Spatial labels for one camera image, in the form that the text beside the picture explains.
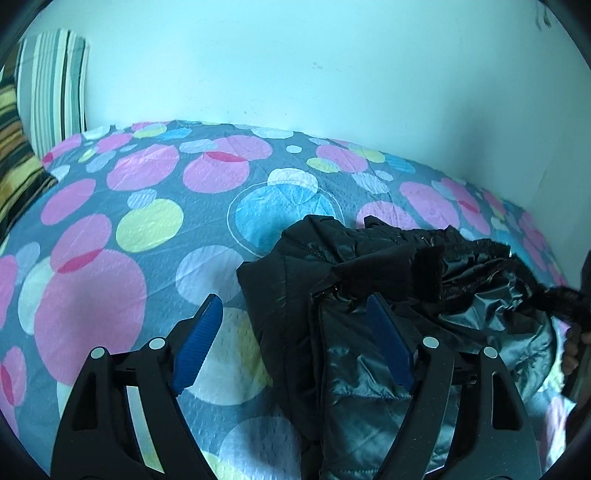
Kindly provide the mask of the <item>person's right hand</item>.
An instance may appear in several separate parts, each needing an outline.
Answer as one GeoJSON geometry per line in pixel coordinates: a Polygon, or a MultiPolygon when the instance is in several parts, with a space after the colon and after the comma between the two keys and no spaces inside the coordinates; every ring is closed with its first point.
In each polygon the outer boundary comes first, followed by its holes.
{"type": "Polygon", "coordinates": [[[564,375],[572,374],[579,366],[579,344],[589,345],[591,342],[589,332],[578,332],[574,327],[567,332],[566,341],[561,360],[561,370],[564,375]]]}

